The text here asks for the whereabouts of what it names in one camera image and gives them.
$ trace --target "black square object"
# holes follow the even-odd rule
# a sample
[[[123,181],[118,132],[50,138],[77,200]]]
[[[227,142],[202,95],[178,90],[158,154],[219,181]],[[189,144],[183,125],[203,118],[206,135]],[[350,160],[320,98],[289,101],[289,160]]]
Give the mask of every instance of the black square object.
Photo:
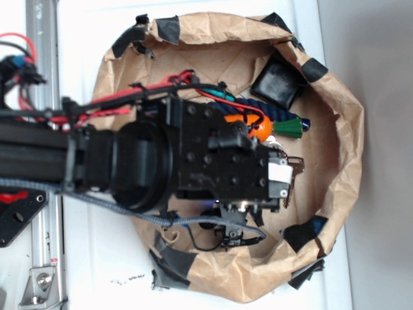
[[[301,73],[277,51],[271,55],[252,84],[251,93],[279,108],[290,110],[292,103],[303,93],[306,86],[307,81]]]

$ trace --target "brown paper bag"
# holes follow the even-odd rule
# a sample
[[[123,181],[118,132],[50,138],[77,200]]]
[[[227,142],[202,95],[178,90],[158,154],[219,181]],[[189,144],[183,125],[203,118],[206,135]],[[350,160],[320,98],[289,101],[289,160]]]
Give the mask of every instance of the brown paper bag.
[[[309,82],[291,112],[310,119],[311,129],[301,139],[277,137],[289,156],[305,159],[289,207],[279,213],[264,211],[264,242],[227,251],[198,251],[185,227],[164,231],[133,219],[154,261],[156,285],[251,302],[285,282],[295,279],[300,284],[300,276],[321,267],[358,198],[364,111],[333,73],[305,53],[276,14],[261,19],[198,13],[151,23],[140,16],[106,53],[95,98],[134,82],[157,83],[186,69],[194,69],[203,83],[224,81],[237,96],[276,50]],[[195,92],[183,96],[205,102]],[[128,121],[130,116],[117,116],[94,125],[118,129]],[[198,215],[202,208],[200,201],[170,202],[170,209],[181,216]],[[192,231],[199,247],[217,242],[198,225]]]

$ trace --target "gray wall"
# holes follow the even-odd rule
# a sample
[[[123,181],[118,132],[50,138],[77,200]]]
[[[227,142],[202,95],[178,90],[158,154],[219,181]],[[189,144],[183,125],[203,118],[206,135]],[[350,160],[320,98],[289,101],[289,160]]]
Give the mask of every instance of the gray wall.
[[[413,309],[413,1],[318,2],[327,66],[366,109],[345,226],[354,309]]]

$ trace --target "black metal bracket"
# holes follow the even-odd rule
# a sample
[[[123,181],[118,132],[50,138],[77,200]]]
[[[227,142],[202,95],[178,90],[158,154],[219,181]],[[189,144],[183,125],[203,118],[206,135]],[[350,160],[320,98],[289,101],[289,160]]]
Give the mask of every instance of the black metal bracket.
[[[0,192],[10,192],[10,189],[0,189]],[[0,248],[9,246],[47,202],[44,191],[27,191],[24,199],[0,202]]]

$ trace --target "orange ball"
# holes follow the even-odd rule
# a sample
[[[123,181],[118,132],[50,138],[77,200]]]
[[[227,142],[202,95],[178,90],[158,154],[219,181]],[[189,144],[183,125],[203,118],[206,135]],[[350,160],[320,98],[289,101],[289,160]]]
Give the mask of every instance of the orange ball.
[[[255,122],[259,116],[257,114],[247,115],[247,125],[251,125]],[[244,121],[244,115],[234,114],[225,116],[225,120],[228,123],[233,123],[235,121]],[[248,137],[257,137],[259,141],[264,142],[269,136],[272,135],[272,122],[267,116],[264,116],[264,120],[258,125],[257,129],[252,129],[248,134]]]

